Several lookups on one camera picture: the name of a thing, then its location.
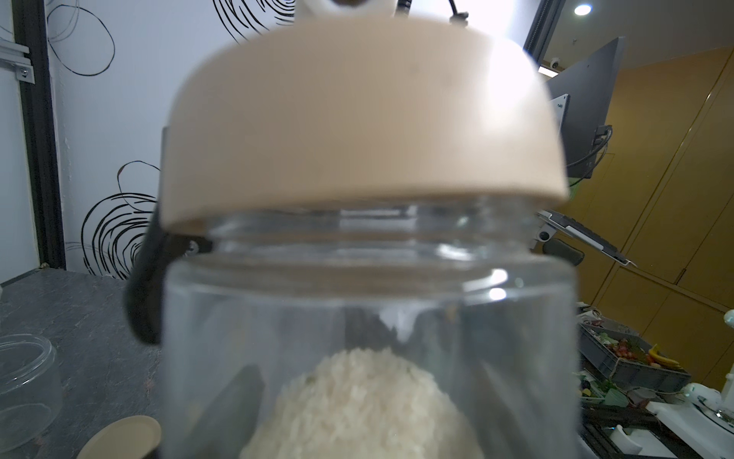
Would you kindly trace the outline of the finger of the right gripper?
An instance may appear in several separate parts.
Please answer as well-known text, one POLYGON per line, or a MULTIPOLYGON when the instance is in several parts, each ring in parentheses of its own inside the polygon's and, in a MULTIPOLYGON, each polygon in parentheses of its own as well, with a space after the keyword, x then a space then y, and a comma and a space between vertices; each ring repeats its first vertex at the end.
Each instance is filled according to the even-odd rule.
POLYGON ((156 204, 124 292, 126 317, 133 334, 143 344, 153 346, 162 344, 167 268, 180 258, 212 251, 212 242, 204 237, 165 231, 160 213, 161 205, 156 204))

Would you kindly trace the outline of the beige lid of jar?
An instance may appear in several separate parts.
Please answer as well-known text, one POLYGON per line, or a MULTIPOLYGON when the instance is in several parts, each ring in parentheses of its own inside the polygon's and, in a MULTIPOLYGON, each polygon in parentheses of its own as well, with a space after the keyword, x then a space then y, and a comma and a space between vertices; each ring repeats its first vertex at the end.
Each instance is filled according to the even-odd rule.
POLYGON ((548 88, 516 43, 424 19, 305 21, 217 53, 166 129, 162 226, 249 210, 569 195, 548 88))

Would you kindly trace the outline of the glass rice jar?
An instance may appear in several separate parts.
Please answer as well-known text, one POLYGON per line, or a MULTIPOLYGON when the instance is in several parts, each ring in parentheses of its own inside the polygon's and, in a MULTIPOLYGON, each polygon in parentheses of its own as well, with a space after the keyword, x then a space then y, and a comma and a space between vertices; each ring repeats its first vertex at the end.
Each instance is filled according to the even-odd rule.
POLYGON ((30 334, 1 338, 1 451, 42 434, 62 407, 57 350, 30 334))

